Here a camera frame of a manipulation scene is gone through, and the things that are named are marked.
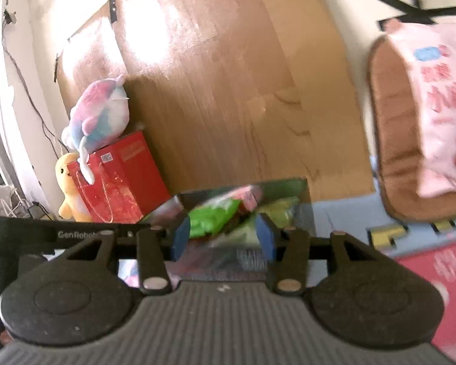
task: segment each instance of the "snack package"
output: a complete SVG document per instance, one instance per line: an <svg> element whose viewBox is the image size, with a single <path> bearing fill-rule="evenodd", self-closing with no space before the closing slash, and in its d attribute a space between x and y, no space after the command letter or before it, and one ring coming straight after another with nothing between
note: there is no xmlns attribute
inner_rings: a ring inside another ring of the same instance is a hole
<svg viewBox="0 0 456 365"><path fill-rule="evenodd" d="M423 156L417 194L456 192L456 24L392 19L386 30L406 62L417 104Z"/></svg>
<svg viewBox="0 0 456 365"><path fill-rule="evenodd" d="M191 219L190 238L217 235L234 217L241 200L226 199L216 206L203 206L189 212Z"/></svg>
<svg viewBox="0 0 456 365"><path fill-rule="evenodd" d="M264 213L278 227L283 228L291 225L294 219L295 208L300 200L297 196L284 197L272 203L260 206L252 215L240 226L231 230L227 234L219 235L211 240L210 247L222 247L226 245L244 245L247 247L259 247L260 243L257 238L255 229L255 219L258 214Z"/></svg>

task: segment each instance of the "gift bag handle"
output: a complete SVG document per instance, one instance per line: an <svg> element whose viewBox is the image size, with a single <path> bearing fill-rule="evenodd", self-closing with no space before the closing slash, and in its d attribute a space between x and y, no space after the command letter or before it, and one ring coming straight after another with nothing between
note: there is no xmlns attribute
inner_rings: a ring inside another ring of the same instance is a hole
<svg viewBox="0 0 456 365"><path fill-rule="evenodd" d="M82 177L82 174L80 174L79 170L76 171L76 178L78 179L78 183L79 183L79 188L81 189L81 193L83 194L83 198L86 200L86 203L88 203L89 207L91 208L91 210L98 216L99 219L101 219L103 222L107 222L107 223L112 223L113 222L113 209L111 207L111 202L110 202L110 198L108 196L108 193L106 191L106 184L105 184L105 179L103 178L104 177L104 174L102 174L102 168L103 168L103 162L100 162L99 164L99 168L100 168L100 178L102 180L102 186L103 186L103 193L105 194L105 199L106 199L106 203L108 205L108 210L110 211L110 221L107 221L105 218L103 218L99 213L98 211L95 210L95 208L93 207L93 205L91 204L91 201L88 199L88 196L86 196L86 193L85 191L83 190L84 188L84 184L81 182L81 177Z"/></svg>

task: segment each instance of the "yellow plush toy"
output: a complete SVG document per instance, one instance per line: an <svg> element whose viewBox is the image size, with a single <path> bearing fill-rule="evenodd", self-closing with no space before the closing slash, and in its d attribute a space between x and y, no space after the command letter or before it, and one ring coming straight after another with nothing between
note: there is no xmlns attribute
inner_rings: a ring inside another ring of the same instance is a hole
<svg viewBox="0 0 456 365"><path fill-rule="evenodd" d="M56 162L56 178L61 191L64 193L64 202L59 208L59 215L64 219L74 218L76 222L91 222L91 215L81 199L74 181L69 174L67 164L74 162L79 157L76 152L65 154Z"/></svg>

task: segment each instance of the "pink mat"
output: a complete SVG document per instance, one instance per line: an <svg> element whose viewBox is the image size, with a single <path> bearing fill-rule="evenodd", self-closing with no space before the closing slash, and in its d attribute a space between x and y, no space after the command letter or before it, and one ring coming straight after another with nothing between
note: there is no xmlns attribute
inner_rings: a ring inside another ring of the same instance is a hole
<svg viewBox="0 0 456 365"><path fill-rule="evenodd" d="M444 317L432 342L456 361L456 243L397 261L431 282L441 293Z"/></svg>

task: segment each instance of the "brown cushion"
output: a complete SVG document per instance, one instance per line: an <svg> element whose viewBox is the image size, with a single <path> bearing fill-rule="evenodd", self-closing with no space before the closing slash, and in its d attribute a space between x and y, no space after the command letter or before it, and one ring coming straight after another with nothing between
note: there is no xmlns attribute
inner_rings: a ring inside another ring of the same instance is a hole
<svg viewBox="0 0 456 365"><path fill-rule="evenodd" d="M379 159L378 179L385 209L402 221L456 217L456 193L417 196L421 160L415 103L404 61L386 38L370 53L370 86Z"/></svg>

